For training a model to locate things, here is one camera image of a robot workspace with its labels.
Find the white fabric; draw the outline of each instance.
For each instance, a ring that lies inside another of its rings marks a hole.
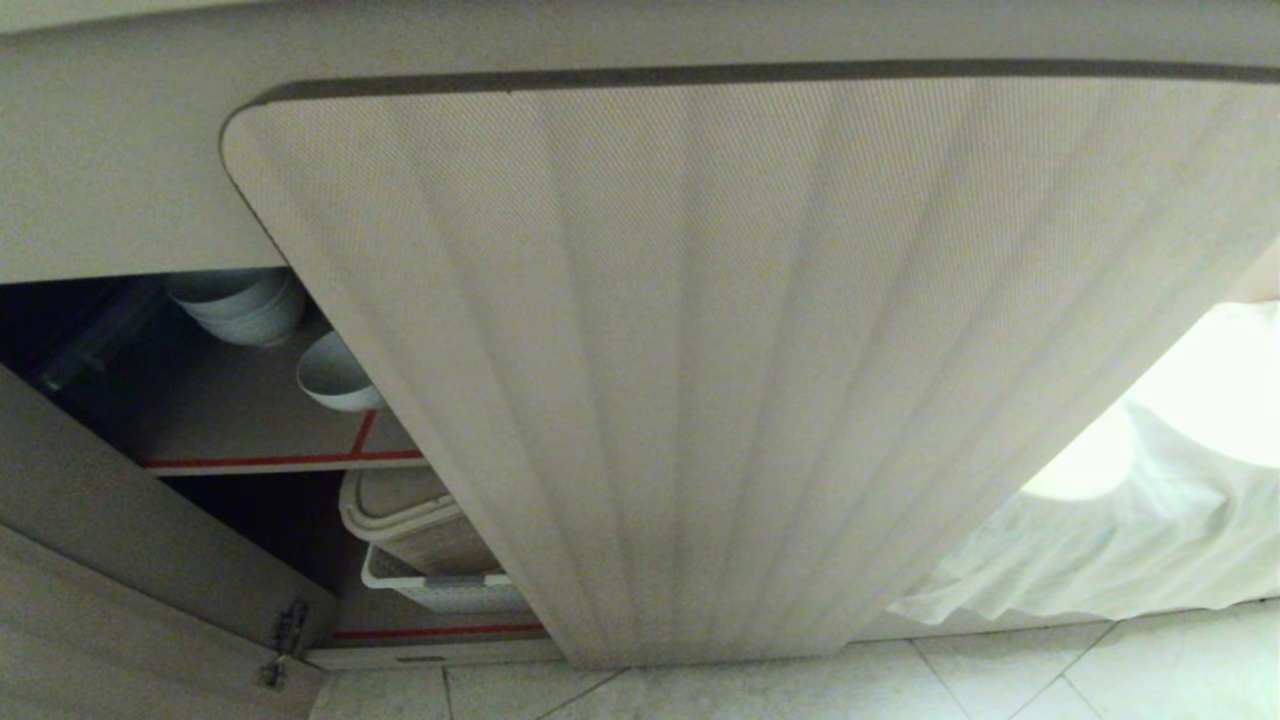
[[[1160,377],[1162,388],[1194,388],[1252,366],[1254,374],[1235,379],[1257,387],[1254,407],[1219,421],[1257,421],[1257,405],[1274,402],[1280,366],[1242,363],[1242,337],[1266,338],[1251,352],[1280,347],[1276,304],[1216,307],[1148,377]],[[1192,372],[1180,360],[1188,352],[1202,360],[1201,374],[1170,378],[1166,360]],[[928,624],[961,607],[988,619],[1007,610],[1123,619],[1280,594],[1280,470],[1175,429],[1157,410],[1178,404],[1146,380],[1119,402],[1134,443],[1123,483],[1076,502],[1018,493],[890,610]],[[1270,430],[1280,442],[1280,427]]]

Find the plastic basket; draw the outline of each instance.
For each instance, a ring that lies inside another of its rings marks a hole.
[[[413,568],[372,544],[365,555],[360,577],[366,587],[396,591],[431,612],[529,610],[529,603],[507,575],[424,578]]]

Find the floor tile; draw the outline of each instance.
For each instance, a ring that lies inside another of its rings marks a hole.
[[[586,719],[964,720],[906,642],[861,643],[822,659],[628,670],[553,712]]]
[[[1110,623],[913,641],[973,720],[1007,720]]]
[[[1280,602],[1125,620],[1066,678],[1106,720],[1277,720]]]
[[[567,662],[454,665],[445,673],[453,720],[535,720],[617,674]]]
[[[1098,720],[1098,714],[1071,683],[1059,678],[1012,720]]]
[[[448,720],[444,693],[439,667],[332,673],[311,720]]]

